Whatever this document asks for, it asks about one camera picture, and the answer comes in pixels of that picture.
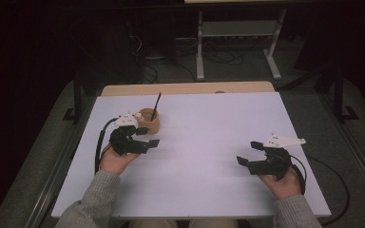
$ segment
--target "person's right hand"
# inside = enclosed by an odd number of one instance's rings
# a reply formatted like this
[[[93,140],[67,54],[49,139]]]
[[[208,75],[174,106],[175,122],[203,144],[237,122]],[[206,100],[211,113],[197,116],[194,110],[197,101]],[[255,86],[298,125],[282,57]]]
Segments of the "person's right hand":
[[[102,155],[100,169],[121,175],[126,166],[139,157],[139,154],[117,154],[109,144]]]
[[[277,200],[288,197],[301,195],[301,187],[298,182],[298,175],[292,168],[289,168],[285,176],[277,181],[277,177],[269,177],[267,175],[259,175],[259,178],[268,186],[269,190],[274,194]]]

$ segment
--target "finger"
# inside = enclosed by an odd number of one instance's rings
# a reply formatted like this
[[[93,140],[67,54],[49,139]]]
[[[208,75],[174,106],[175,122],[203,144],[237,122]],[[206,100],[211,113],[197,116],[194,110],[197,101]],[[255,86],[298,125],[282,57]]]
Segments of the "finger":
[[[264,182],[266,184],[266,186],[271,186],[275,181],[272,180],[269,176],[267,175],[258,175],[258,177],[260,178],[260,180],[262,182]]]

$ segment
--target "person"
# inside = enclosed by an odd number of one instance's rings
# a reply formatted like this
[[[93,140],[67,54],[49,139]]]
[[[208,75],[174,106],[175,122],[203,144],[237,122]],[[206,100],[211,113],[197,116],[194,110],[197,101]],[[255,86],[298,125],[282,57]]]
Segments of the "person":
[[[107,227],[115,211],[117,188],[120,175],[126,167],[139,157],[138,154],[118,155],[111,146],[105,148],[100,162],[100,170],[85,191],[80,201],[71,204],[60,217],[56,227]],[[277,199],[274,202],[276,215],[274,227],[321,227],[306,198],[301,195],[298,177],[289,169],[285,177],[276,181],[275,177],[259,176]],[[132,220],[130,228],[177,228],[175,220]],[[190,228],[238,227],[233,219],[193,219]]]

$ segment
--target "gray sweater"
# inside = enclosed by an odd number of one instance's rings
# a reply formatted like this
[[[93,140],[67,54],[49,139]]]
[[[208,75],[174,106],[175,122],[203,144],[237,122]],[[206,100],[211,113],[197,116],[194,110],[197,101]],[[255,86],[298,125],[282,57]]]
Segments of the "gray sweater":
[[[82,200],[65,210],[56,227],[107,227],[115,210],[120,177],[99,171],[86,190]],[[303,196],[277,200],[274,227],[321,227]]]

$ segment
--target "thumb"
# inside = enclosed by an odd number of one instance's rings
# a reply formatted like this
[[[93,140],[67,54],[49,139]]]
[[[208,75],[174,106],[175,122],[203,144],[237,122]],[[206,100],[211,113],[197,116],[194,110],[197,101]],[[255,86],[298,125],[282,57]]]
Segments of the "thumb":
[[[124,156],[124,159],[127,164],[131,163],[135,159],[137,159],[140,156],[140,154],[128,154]]]

